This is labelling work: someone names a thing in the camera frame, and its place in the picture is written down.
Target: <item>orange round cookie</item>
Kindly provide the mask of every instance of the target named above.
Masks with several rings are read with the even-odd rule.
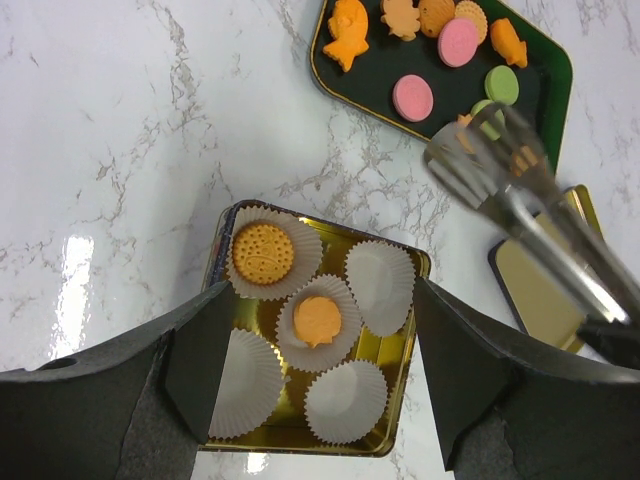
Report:
[[[327,297],[307,297],[293,311],[296,337],[311,348],[331,343],[340,333],[342,315],[336,303]]]
[[[420,0],[420,31],[427,37],[438,38],[442,28],[455,17],[453,0]]]
[[[471,0],[462,0],[456,5],[455,16],[456,18],[468,18],[471,20],[478,31],[478,45],[484,42],[489,32],[489,24],[487,23],[487,16],[480,8],[480,5]]]
[[[282,280],[293,266],[293,245],[275,225],[254,223],[233,239],[233,264],[247,281],[271,285]]]

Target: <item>square tin tray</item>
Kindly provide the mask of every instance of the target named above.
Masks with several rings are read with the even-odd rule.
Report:
[[[376,240],[404,248],[413,261],[417,275],[425,278],[429,275],[431,261],[429,256],[421,250],[258,200],[246,200],[235,204],[222,214],[216,240],[211,250],[203,289],[227,278],[225,264],[236,214],[241,208],[251,206],[268,207],[279,212],[290,213],[311,225],[320,234],[324,250],[319,274],[329,273],[344,279],[344,260],[349,249],[358,242]],[[251,330],[276,346],[276,320],[284,302],[285,300],[265,301],[238,296],[233,326],[234,328]],[[390,392],[389,403],[382,418],[363,439],[347,445],[331,446],[323,444],[315,438],[304,417],[304,396],[307,387],[319,374],[301,372],[291,368],[280,357],[283,372],[290,377],[290,380],[280,395],[275,411],[267,421],[256,430],[232,440],[210,439],[206,445],[200,447],[201,450],[369,457],[386,455],[393,448],[398,430],[402,397],[407,382],[415,336],[416,324],[412,308],[404,327],[394,335],[379,338],[363,328],[360,338],[349,353],[348,360],[369,360],[380,367]]]
[[[573,78],[569,56],[500,0],[474,1],[484,10],[489,24],[508,18],[520,39],[527,42],[529,66],[514,68],[520,83],[515,108],[535,126],[555,172]],[[486,98],[485,76],[493,67],[505,64],[487,38],[468,64],[449,68],[438,56],[436,39],[418,32],[415,40],[404,42],[389,35],[389,27],[380,21],[380,0],[361,0],[369,16],[369,50],[356,57],[352,69],[343,73],[337,62],[322,53],[322,48],[333,41],[327,21],[335,2],[324,0],[311,43],[311,70],[316,82],[330,95],[423,140],[429,140],[458,114],[469,113],[476,102]],[[393,87],[407,74],[424,78],[433,90],[433,112],[422,122],[407,122],[393,106]]]
[[[589,191],[578,185],[565,194],[582,219],[602,235]],[[568,251],[564,237],[546,214],[538,215],[538,224]],[[577,259],[588,268],[581,259]],[[501,242],[489,252],[489,263],[511,312],[524,333],[562,350],[576,353],[583,342],[575,335],[585,320],[582,312],[555,283],[538,270],[537,265],[513,239]]]

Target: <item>gold tin box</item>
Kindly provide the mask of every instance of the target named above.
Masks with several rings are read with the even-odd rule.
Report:
[[[279,212],[290,213],[318,231],[323,243],[324,257],[319,274],[330,273],[345,278],[344,261],[349,249],[356,243],[376,240],[395,244],[368,233],[339,226],[318,218],[265,204],[257,200],[240,202],[223,212],[218,224],[216,240],[211,251],[203,288],[227,278],[225,262],[231,243],[231,232],[238,210],[262,206]],[[410,255],[418,276],[428,277],[431,268],[429,256],[418,249],[399,245]],[[262,336],[276,347],[275,327],[284,300],[264,301],[237,298],[233,326]],[[394,335],[379,338],[362,329],[360,338],[346,360],[363,359],[375,363],[384,373],[389,386],[389,402],[376,426],[364,438],[347,445],[331,446],[322,443],[311,434],[304,417],[304,396],[311,382],[319,374],[301,372],[289,367],[279,355],[283,373],[289,377],[280,394],[278,406],[267,421],[256,430],[228,441],[209,439],[201,450],[250,451],[279,453],[316,453],[326,455],[350,455],[382,457],[393,448],[398,431],[409,363],[416,339],[413,308],[404,327]]]
[[[589,191],[584,185],[565,194],[569,204],[599,235],[602,235]],[[546,214],[536,217],[538,224],[565,251],[568,245]],[[522,247],[512,239],[502,242],[489,254],[489,262],[511,307],[520,329],[532,337],[562,350],[576,353],[583,342],[575,335],[584,315],[535,265]]]

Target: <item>empty paper liner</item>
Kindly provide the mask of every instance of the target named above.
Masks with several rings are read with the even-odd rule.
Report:
[[[283,386],[271,345],[254,333],[233,330],[209,435],[233,438],[259,427],[276,408]]]
[[[387,383],[375,365],[356,360],[323,373],[309,388],[305,413],[313,434],[331,444],[354,442],[378,422]]]
[[[347,254],[347,283],[365,326],[379,337],[402,328],[413,301],[415,272],[403,249],[365,242]]]

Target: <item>cookie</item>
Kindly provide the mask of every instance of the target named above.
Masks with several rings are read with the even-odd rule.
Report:
[[[433,92],[417,75],[405,75],[393,87],[393,106],[402,118],[420,122],[433,110]]]
[[[420,0],[420,31],[429,38],[438,38],[442,28],[455,17],[453,0]]]
[[[346,73],[355,57],[369,50],[365,40],[369,29],[367,11],[358,0],[338,0],[328,23],[334,41],[325,45],[322,52]]]
[[[492,103],[493,102],[491,100],[488,100],[488,99],[480,100],[471,109],[471,116],[475,117],[478,114],[478,112],[480,112],[480,110],[482,110],[484,107],[486,107],[487,105],[490,105]],[[498,121],[501,122],[504,125],[504,123],[505,123],[504,113],[502,113],[501,111],[498,111],[496,113],[496,117],[498,118]],[[482,131],[491,140],[498,140],[500,138],[500,132],[498,132],[491,125],[488,125],[487,122],[483,123],[480,126],[480,128],[482,128]]]
[[[232,257],[238,273],[248,282],[271,285],[289,273],[294,251],[291,240],[282,229],[255,223],[235,236]]]
[[[420,30],[420,10],[413,8],[413,0],[382,0],[382,23],[389,26],[389,35],[400,37],[405,42],[416,38]]]
[[[307,297],[293,311],[296,337],[311,348],[329,344],[340,333],[342,315],[336,303],[327,297]]]
[[[527,67],[529,64],[527,44],[520,41],[515,28],[513,28],[508,18],[501,18],[493,22],[489,35],[493,49],[507,61],[507,65],[517,65],[520,68]]]
[[[456,18],[468,18],[473,22],[478,31],[478,45],[485,41],[489,32],[489,24],[480,5],[471,0],[462,0],[456,5],[455,16]]]
[[[477,48],[478,32],[468,18],[454,18],[438,37],[440,59],[449,67],[457,68],[469,63]]]
[[[469,114],[458,115],[457,123],[461,127],[466,127],[471,123],[471,120],[473,120],[473,117]],[[464,148],[467,153],[474,153],[473,147],[471,146],[471,142],[469,142],[469,139],[467,138],[467,135],[464,132],[460,131],[456,133],[456,137],[458,138],[458,141],[462,145],[462,148]]]
[[[484,80],[484,90],[494,102],[513,105],[520,95],[516,74],[506,65],[492,68]]]

